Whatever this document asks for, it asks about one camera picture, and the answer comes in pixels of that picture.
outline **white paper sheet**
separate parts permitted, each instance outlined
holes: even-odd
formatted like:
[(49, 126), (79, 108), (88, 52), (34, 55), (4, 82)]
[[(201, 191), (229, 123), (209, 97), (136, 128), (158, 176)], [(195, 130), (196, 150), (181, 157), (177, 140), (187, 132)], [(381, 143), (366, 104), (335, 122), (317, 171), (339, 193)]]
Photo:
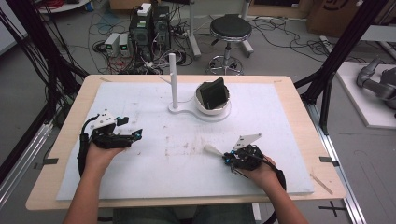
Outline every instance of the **white paper sheet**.
[[(189, 100), (199, 84), (178, 84), (179, 101)], [(231, 151), (239, 135), (261, 133), (254, 142), (285, 173), (289, 193), (312, 193), (313, 185), (272, 84), (226, 84), (233, 108), (220, 122), (191, 114), (171, 114), (166, 83), (103, 83), (91, 118), (107, 108), (130, 122), (115, 133), (143, 129), (142, 140), (119, 154), (102, 180), (101, 199), (180, 198), (263, 194), (251, 180), (230, 172), (221, 157), (204, 151), (211, 144)], [(57, 200), (71, 200), (77, 188), (78, 140), (67, 163)]]

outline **gray robot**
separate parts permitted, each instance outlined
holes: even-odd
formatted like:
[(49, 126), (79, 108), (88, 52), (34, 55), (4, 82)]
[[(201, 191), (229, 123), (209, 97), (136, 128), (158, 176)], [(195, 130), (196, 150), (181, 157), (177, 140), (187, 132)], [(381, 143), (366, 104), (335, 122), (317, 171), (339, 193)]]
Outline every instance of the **gray robot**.
[(378, 83), (371, 80), (371, 76), (375, 73), (379, 62), (380, 59), (375, 58), (367, 66), (363, 67), (358, 73), (356, 84), (359, 87), (372, 91), (389, 108), (396, 110), (396, 67), (382, 72), (381, 79)]

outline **round stool seat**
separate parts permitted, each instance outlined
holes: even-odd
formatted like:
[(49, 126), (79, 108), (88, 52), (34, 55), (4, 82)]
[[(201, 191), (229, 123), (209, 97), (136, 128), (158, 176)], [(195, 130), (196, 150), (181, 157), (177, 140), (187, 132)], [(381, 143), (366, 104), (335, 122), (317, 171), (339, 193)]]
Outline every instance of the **round stool seat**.
[(250, 37), (251, 26), (244, 19), (227, 15), (210, 23), (210, 33), (217, 39), (240, 42)]

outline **wooden table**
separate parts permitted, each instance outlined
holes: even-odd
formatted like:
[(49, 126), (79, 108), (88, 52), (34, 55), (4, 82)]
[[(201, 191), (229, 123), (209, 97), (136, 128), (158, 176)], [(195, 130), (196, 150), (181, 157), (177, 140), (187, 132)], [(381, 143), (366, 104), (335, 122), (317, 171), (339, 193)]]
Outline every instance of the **wooden table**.
[[(212, 76), (177, 76), (180, 83), (199, 83)], [(321, 162), (319, 157), (328, 157), (317, 131), (309, 118), (300, 96), (289, 77), (268, 76), (229, 76), (223, 77), (226, 83), (273, 83), (283, 105), (295, 141), (301, 150), (306, 168), (314, 184), (315, 192), (308, 195), (292, 195), (293, 200), (342, 199), (345, 189), (331, 162)], [(96, 92), (103, 82), (162, 82), (157, 76), (97, 76), (85, 79), (78, 97), (62, 127), (59, 136), (49, 154), (49, 158), (59, 158), (57, 164), (45, 165), (27, 200), (29, 210), (67, 209), (70, 202), (56, 201), (64, 170), (70, 152), (78, 139), (82, 124), (91, 108)], [(187, 205), (211, 203), (262, 203), (269, 202), (266, 196), (240, 197), (200, 197), (175, 199), (128, 199), (102, 200), (100, 207)]]

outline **cardboard box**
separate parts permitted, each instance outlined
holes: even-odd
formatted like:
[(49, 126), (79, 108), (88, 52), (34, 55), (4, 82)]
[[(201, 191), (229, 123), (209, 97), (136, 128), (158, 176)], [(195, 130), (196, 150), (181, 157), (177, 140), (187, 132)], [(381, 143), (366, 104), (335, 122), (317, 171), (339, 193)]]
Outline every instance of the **cardboard box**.
[(132, 9), (142, 6), (143, 3), (151, 3), (150, 0), (110, 0), (111, 9)]
[(345, 31), (359, 7), (354, 0), (319, 0), (306, 20), (309, 33), (340, 37)]
[(306, 18), (311, 7), (312, 0), (300, 0), (297, 7), (255, 5), (252, 1), (248, 8), (248, 15), (302, 19)]

